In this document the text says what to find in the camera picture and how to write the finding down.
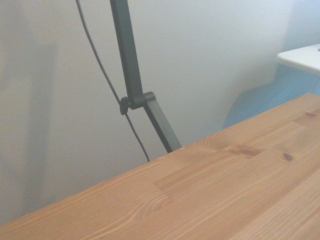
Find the white wall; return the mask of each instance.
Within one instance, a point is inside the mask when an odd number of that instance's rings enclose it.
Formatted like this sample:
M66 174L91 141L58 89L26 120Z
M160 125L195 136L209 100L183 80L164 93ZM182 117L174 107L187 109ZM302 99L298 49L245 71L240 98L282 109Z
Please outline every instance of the white wall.
M241 92L274 79L275 57L298 2L129 0L143 89L156 94L183 146L219 131ZM124 97L110 4L81 3ZM150 158L164 155L143 109L129 115ZM75 1L1 1L0 223L145 162Z

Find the wooden desk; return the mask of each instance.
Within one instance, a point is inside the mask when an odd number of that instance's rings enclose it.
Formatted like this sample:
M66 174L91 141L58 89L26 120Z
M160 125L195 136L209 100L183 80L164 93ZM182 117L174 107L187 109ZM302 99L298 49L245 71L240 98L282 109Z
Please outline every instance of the wooden desk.
M0 239L320 239L320 97L21 217Z

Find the desk top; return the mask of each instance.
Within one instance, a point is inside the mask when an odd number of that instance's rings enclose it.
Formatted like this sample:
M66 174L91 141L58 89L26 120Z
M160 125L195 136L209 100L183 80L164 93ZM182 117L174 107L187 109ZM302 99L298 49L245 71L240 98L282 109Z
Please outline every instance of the desk top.
M307 94L0 227L0 239L319 239Z
M281 52L277 60L289 67L320 76L320 44Z

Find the wood knot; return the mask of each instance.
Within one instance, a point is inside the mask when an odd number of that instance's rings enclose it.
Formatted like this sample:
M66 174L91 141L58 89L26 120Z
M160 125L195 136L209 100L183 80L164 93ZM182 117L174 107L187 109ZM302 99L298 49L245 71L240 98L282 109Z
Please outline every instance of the wood knot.
M174 201L172 199L165 200L163 203L161 203L160 208L163 209L164 207L168 206L169 204L173 203Z
M292 156L290 156L288 153L284 153L283 156L288 161L291 161L293 159Z
M259 150L259 149L250 148L247 146L237 146L237 145L232 145L232 146L226 148L226 150L228 150L229 153L242 154L247 157L254 157L254 156L261 153L261 150Z

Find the black metal arm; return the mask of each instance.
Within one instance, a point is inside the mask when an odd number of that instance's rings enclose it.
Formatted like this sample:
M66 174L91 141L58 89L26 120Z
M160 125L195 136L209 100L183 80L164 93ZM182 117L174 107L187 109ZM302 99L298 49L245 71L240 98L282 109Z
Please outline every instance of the black metal arm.
M168 153L181 148L175 132L152 92L143 93L138 58L127 0L110 0L118 41L127 97L120 101L122 115L128 108L144 107L153 127Z

